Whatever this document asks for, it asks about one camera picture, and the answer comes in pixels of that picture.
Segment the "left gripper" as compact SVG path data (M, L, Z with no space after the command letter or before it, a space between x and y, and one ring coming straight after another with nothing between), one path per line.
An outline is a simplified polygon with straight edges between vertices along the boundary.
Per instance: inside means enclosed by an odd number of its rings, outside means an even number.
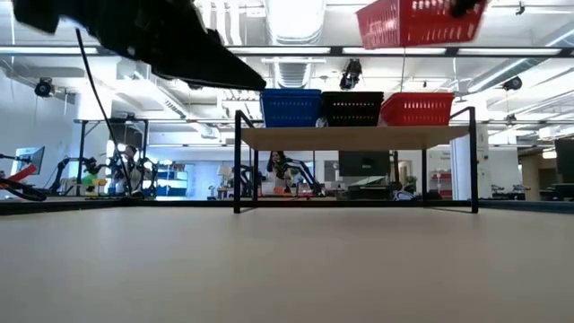
M60 0L75 21L120 56L144 61L166 79L192 87L261 91L264 78L220 45L194 0Z

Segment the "person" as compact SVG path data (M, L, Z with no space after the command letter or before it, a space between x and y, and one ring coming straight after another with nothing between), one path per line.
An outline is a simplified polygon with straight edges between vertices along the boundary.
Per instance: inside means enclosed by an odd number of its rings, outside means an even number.
M126 160L126 173L124 177L126 188L130 194L133 194L138 189L138 183L140 181L139 171L135 162L137 148L129 144L125 147L123 154Z
M271 151L266 165L268 180L283 193L291 192L291 172L283 151Z
M413 201L417 199L415 195L416 186L412 183L407 183L394 193L395 201Z

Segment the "blue storage bins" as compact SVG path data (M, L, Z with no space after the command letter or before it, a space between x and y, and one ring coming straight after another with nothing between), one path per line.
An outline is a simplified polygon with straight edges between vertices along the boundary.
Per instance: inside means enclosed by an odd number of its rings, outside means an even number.
M158 196L186 196L188 175L186 171L160 170L157 176Z

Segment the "black monitor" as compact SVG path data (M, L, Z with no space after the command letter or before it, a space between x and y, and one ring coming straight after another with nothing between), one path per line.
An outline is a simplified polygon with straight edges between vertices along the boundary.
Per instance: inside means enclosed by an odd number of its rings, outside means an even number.
M344 177L385 176L390 172L389 151L340 151L339 173Z

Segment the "dark monitor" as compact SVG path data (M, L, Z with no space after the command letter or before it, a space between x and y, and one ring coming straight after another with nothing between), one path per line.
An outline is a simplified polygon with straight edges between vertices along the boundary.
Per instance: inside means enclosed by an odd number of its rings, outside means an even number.
M554 147L558 172L574 172L574 139L557 139L554 141Z

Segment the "grey monitor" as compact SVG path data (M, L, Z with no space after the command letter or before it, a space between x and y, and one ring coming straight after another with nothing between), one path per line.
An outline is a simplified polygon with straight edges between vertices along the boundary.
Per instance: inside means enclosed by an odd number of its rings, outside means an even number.
M39 175L44 152L44 146L18 148L15 152L15 156L18 158L18 161L13 162L12 174L24 170L29 166L34 166L35 171L32 172L32 175Z

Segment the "silver ventilation duct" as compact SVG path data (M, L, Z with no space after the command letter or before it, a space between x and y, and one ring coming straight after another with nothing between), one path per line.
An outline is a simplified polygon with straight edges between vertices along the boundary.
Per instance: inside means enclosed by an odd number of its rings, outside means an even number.
M320 41L326 0L264 0L267 36L274 46L310 46ZM279 88L309 86L311 63L273 63Z

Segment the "black overhead frame bar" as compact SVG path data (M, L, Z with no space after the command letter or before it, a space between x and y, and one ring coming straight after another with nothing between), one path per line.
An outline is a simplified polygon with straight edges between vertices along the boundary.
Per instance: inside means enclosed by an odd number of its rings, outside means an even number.
M541 48L480 48L480 47L418 47L364 49L360 47L319 46L231 46L231 53L239 57L494 57L494 58L571 58L574 47ZM89 56L113 56L101 46L88 46ZM0 56L75 56L81 50L74 46L0 46Z

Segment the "black metal rig frame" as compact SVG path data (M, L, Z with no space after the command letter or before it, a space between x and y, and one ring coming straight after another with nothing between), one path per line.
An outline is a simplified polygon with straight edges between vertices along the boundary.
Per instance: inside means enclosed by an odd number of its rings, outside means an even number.
M110 118L111 128L104 119L75 119L79 132L75 137L78 148L72 152L73 157L90 159L94 157L97 164L106 162L108 155L108 140L112 135L118 144L132 144L140 154L147 156L149 139L149 121L144 118Z

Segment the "wooden shelf with black frame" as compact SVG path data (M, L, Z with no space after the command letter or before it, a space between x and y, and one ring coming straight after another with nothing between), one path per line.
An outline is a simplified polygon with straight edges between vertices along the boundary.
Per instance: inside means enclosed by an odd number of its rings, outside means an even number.
M468 206L472 214L479 212L477 179L477 134L476 113L474 107L459 110L453 116L467 114L466 126L420 126L420 127L296 127L296 128L256 128L245 114L238 110L234 118L234 164L235 179L233 211L239 214L244 208L367 208L367 207L463 207ZM242 145L247 144L253 153L254 165L258 165L259 152L274 149L284 151L391 151L419 150L422 158L426 152L437 145L469 137L470 190L468 201L430 201L427 189L422 190L420 201L380 201L380 200L317 200L294 201L258 200L258 188L252 189L252 197L245 201L240 197L239 186Z

